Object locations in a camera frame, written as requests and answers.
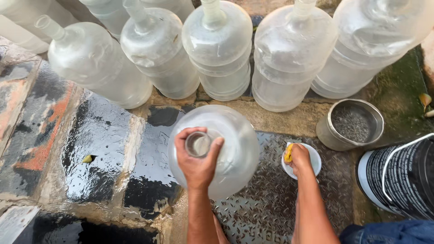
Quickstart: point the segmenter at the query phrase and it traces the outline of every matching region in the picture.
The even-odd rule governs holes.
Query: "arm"
[[[208,186],[214,178],[217,157],[224,139],[213,141],[206,158],[194,158],[185,150],[185,139],[193,132],[207,132],[205,127],[186,128],[175,137],[178,164],[187,180],[188,244],[218,244]]]
[[[294,233],[296,244],[339,244],[327,217],[315,173],[310,164],[309,151],[302,145],[294,145],[290,166],[298,178],[298,208]]]

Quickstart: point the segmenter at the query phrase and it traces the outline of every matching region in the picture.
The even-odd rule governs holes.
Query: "black bucket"
[[[366,152],[356,176],[363,193],[378,207],[412,219],[434,220],[434,133]]]

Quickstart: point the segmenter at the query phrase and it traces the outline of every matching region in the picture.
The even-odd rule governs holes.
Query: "large water bottle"
[[[250,122],[239,112],[222,105],[207,105],[193,109],[177,122],[169,140],[169,166],[178,183],[187,188],[184,174],[178,166],[175,136],[185,128],[207,127],[207,133],[191,134],[185,142],[192,157],[204,157],[212,141],[224,138],[217,158],[214,178],[208,188],[210,199],[229,197],[252,178],[259,164],[259,143]]]
[[[35,27],[41,15],[50,16],[62,27],[78,22],[56,0],[0,0],[0,14],[47,43],[51,38]]]
[[[199,76],[182,46],[179,18],[139,0],[124,0],[124,7],[131,15],[121,34],[127,57],[166,97],[184,99],[196,92]]]
[[[35,26],[53,39],[48,59],[60,77],[125,109],[139,107],[151,95],[148,77],[128,60],[121,45],[100,25],[80,22],[62,28],[44,15]]]
[[[119,39],[121,31],[130,18],[122,7],[122,0],[80,0],[110,33]]]
[[[32,53],[43,53],[48,50],[48,43],[3,15],[0,15],[0,36]]]
[[[206,93],[215,100],[233,100],[250,83],[252,20],[234,3],[201,2],[185,21],[182,42]]]
[[[187,17],[194,10],[191,0],[140,0],[146,8],[164,8],[172,11],[185,22]]]
[[[429,34],[434,1],[343,0],[333,19],[339,40],[312,89],[341,99],[357,93]]]
[[[333,19],[316,0],[296,0],[262,20],[255,34],[255,101],[273,112],[297,107],[338,38]]]

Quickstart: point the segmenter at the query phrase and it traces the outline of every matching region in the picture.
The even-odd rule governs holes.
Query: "yellow sponge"
[[[293,161],[293,156],[292,156],[293,145],[294,143],[289,144],[289,146],[285,150],[285,155],[283,157],[283,160],[286,164],[289,164],[290,162]]]

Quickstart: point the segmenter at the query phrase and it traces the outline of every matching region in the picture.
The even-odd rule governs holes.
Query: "hand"
[[[313,172],[312,164],[310,163],[310,155],[307,148],[300,144],[293,145],[292,151],[293,160],[290,162],[290,166],[293,168],[293,173],[298,177],[298,174],[302,172]]]
[[[208,186],[214,178],[217,157],[223,146],[224,139],[219,137],[211,144],[206,158],[195,158],[185,150],[185,139],[193,132],[207,132],[206,127],[185,128],[175,137],[178,165],[187,180],[188,191],[208,191]]]

